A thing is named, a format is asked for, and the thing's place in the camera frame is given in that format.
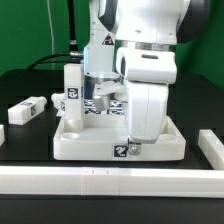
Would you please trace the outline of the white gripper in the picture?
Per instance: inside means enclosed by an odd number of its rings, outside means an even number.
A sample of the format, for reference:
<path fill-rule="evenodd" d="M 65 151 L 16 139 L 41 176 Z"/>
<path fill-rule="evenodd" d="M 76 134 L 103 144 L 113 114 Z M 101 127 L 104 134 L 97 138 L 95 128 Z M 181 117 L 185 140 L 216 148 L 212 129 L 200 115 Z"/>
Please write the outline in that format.
<path fill-rule="evenodd" d="M 128 102 L 128 152 L 139 155 L 141 144 L 154 144 L 165 121 L 170 84 L 176 81 L 175 54 L 170 51 L 139 50 L 120 47 L 116 70 L 123 83 L 97 83 L 93 100 L 109 102 L 116 93 Z"/>

